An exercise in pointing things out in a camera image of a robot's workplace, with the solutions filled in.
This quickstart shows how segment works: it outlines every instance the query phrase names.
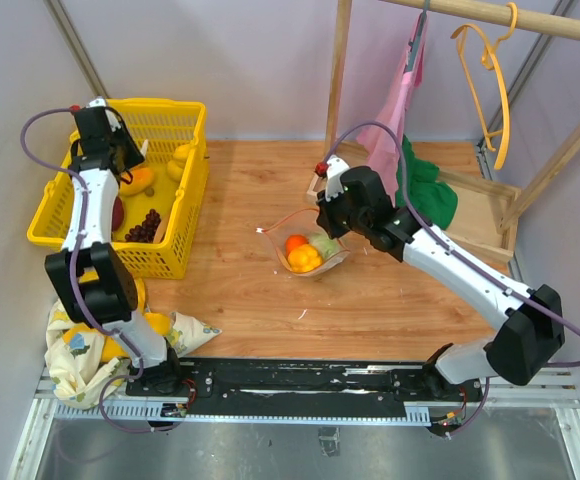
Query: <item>wooden table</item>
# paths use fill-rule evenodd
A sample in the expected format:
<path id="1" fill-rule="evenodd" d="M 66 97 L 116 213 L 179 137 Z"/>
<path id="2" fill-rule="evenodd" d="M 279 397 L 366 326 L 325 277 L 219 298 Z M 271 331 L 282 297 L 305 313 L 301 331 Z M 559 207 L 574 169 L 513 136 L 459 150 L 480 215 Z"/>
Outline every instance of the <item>wooden table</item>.
<path id="1" fill-rule="evenodd" d="M 321 142 L 211 142 L 210 176 L 186 277 L 148 280 L 154 311 L 193 315 L 223 333 L 195 352 L 222 357 L 425 360 L 491 330 L 434 278 L 360 236 L 341 265 L 297 278 L 257 227 L 306 207 Z M 470 143 L 419 143 L 417 156 L 479 175 Z"/>

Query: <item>wooden clothes rack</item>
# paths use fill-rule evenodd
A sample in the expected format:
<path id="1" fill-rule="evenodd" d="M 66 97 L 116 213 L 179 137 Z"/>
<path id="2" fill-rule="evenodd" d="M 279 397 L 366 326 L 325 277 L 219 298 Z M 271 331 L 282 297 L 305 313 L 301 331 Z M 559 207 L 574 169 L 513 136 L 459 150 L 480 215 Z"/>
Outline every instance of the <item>wooden clothes rack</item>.
<path id="1" fill-rule="evenodd" d="M 511 10 L 476 0 L 381 0 L 387 3 L 424 8 L 461 18 L 509 26 Z M 324 154 L 337 135 L 339 105 L 343 85 L 352 0 L 339 0 L 332 57 L 332 76 L 328 102 L 328 117 Z M 580 20 L 517 9 L 516 28 L 580 41 Z M 354 164 L 365 162 L 367 152 L 360 145 L 344 142 L 345 160 Z M 522 191 L 517 187 L 485 179 L 466 177 L 457 172 L 443 171 L 440 180 L 447 182 L 459 197 L 459 208 L 447 233 L 454 241 L 484 260 L 507 262 L 514 254 L 517 223 L 521 214 L 539 197 L 556 175 L 580 150 L 580 124 L 557 149 L 541 171 Z M 316 197 L 318 177 L 313 177 L 307 196 Z"/>

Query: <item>orange hanger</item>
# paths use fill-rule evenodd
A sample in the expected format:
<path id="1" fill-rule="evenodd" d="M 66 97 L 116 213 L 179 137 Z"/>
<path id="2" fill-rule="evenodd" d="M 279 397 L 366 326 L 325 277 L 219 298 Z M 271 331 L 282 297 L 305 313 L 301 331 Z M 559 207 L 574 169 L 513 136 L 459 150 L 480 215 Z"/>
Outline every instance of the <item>orange hanger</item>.
<path id="1" fill-rule="evenodd" d="M 501 135 L 501 144 L 499 145 L 499 152 L 497 153 L 497 159 L 495 160 L 494 168 L 495 170 L 499 170 L 503 167 L 504 162 L 506 161 L 506 155 L 508 154 L 508 145 L 510 143 L 510 107 L 508 105 L 508 92 L 506 91 L 506 82 L 503 79 L 503 72 L 501 71 L 501 66 L 499 65 L 499 60 L 497 58 L 497 49 L 501 42 L 510 38 L 510 36 L 514 33 L 514 30 L 517 26 L 517 17 L 518 17 L 518 10 L 517 6 L 510 2 L 507 6 L 512 11 L 512 22 L 510 23 L 510 29 L 508 33 L 499 37 L 494 45 L 490 43 L 488 37 L 486 36 L 483 31 L 473 23 L 466 23 L 465 25 L 461 25 L 457 28 L 450 38 L 458 38 L 457 40 L 457 52 L 459 53 L 459 60 L 461 60 L 461 66 L 463 67 L 463 71 L 466 74 L 466 79 L 468 80 L 468 86 L 470 87 L 470 91 L 472 92 L 472 98 L 474 99 L 475 107 L 477 108 L 477 115 L 479 116 L 479 122 L 481 123 L 481 129 L 483 130 L 483 136 L 486 141 L 486 147 L 491 152 L 496 151 L 496 148 L 492 146 L 491 139 L 493 137 Z M 494 70 L 497 76 L 497 83 L 499 85 L 499 94 L 501 95 L 501 109 L 503 112 L 503 127 L 501 130 L 497 130 L 496 132 L 488 132 L 488 127 L 486 126 L 486 121 L 483 116 L 483 111 L 481 109 L 481 103 L 479 102 L 479 97 L 477 96 L 477 91 L 474 87 L 474 83 L 472 81 L 472 77 L 470 75 L 470 70 L 468 70 L 468 65 L 466 64 L 466 60 L 464 57 L 464 50 L 466 45 L 466 38 L 468 35 L 468 29 L 473 29 L 481 40 L 483 40 L 483 54 L 481 55 L 481 64 L 485 67 L 486 70 L 492 71 Z"/>

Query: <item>wooden rod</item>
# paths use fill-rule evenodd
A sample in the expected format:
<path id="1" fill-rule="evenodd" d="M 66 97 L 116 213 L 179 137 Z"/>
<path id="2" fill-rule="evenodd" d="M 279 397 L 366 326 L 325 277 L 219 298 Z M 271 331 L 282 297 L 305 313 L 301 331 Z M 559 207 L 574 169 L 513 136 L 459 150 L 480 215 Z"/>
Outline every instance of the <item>wooden rod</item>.
<path id="1" fill-rule="evenodd" d="M 423 8 L 425 0 L 382 0 L 383 2 Z M 476 0 L 430 0 L 430 11 L 455 17 L 469 18 L 496 25 L 509 26 L 510 9 L 505 5 Z M 517 28 L 530 32 L 545 33 L 555 37 L 580 40 L 580 20 L 519 9 Z"/>
<path id="2" fill-rule="evenodd" d="M 330 79 L 330 99 L 328 100 L 328 121 L 326 124 L 326 142 L 324 155 L 337 139 L 337 123 L 339 122 L 339 104 L 343 87 L 343 68 L 346 62 L 348 48 L 348 30 L 350 29 L 350 14 L 352 0 L 339 0 L 337 5 L 337 24 L 334 34 L 334 50 L 332 54 L 332 77 Z"/>
<path id="3" fill-rule="evenodd" d="M 532 179 L 530 184 L 521 192 L 517 199 L 512 202 L 508 210 L 503 214 L 499 223 L 499 231 L 506 230 L 513 222 L 516 222 L 521 214 L 532 205 L 541 195 L 541 192 L 554 180 L 559 172 L 580 150 L 580 124 L 561 144 L 550 160 L 543 166 L 539 173 Z"/>

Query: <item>gray floor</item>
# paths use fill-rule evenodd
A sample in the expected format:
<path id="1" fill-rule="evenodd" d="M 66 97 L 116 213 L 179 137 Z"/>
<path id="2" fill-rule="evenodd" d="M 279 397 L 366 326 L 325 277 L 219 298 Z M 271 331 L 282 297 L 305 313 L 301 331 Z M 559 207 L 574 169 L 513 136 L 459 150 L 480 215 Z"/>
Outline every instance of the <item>gray floor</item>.
<path id="1" fill-rule="evenodd" d="M 167 435 L 125 435 L 102 421 L 57 421 L 37 478 L 574 478 L 550 409 L 487 410 L 452 441 L 420 427 L 339 433 L 338 456 L 326 456 L 313 425 L 187 423 Z"/>

